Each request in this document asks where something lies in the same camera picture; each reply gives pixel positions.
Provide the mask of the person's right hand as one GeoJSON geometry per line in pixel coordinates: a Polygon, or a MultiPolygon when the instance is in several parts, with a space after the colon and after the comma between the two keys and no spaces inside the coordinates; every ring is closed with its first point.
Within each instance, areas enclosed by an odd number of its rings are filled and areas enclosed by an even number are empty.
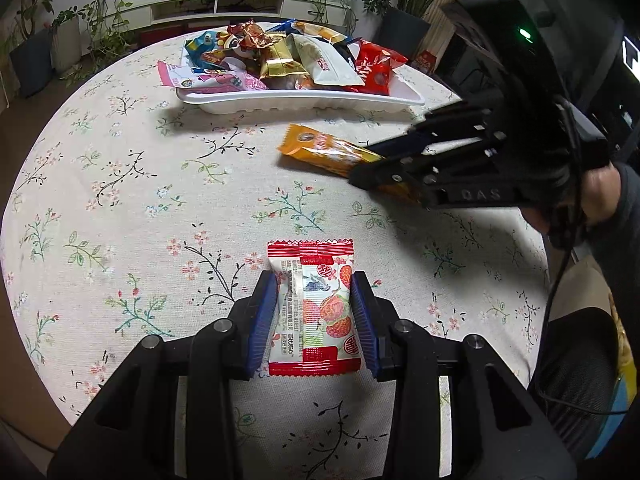
{"type": "MultiPolygon", "coordinates": [[[[593,169],[582,176],[582,211],[587,226],[608,220],[615,214],[622,194],[622,178],[613,165],[593,169]]],[[[521,208],[523,219],[541,234],[548,234],[550,222],[534,208],[521,208]]]]}

